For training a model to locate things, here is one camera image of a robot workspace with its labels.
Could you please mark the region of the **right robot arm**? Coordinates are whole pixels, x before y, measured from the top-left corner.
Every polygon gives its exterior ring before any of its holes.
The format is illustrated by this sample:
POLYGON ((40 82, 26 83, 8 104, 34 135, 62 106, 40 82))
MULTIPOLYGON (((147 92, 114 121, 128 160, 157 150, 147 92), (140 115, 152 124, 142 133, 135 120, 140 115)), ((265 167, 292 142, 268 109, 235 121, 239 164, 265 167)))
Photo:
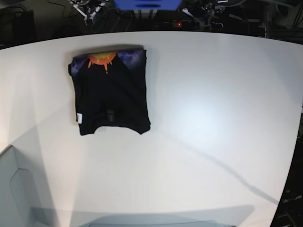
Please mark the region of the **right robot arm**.
POLYGON ((114 5, 113 0, 69 0, 69 3, 83 16, 87 26, 99 21, 106 10, 114 5))

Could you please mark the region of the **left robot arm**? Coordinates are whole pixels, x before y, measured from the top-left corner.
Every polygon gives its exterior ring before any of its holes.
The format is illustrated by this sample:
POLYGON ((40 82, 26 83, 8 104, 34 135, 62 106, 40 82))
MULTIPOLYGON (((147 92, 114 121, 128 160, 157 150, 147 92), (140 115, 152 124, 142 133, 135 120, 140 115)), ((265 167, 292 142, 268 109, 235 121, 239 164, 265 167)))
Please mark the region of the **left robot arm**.
POLYGON ((182 0, 178 11, 193 18, 199 31, 222 31, 223 23, 218 22, 227 8, 242 6, 245 0, 182 0))

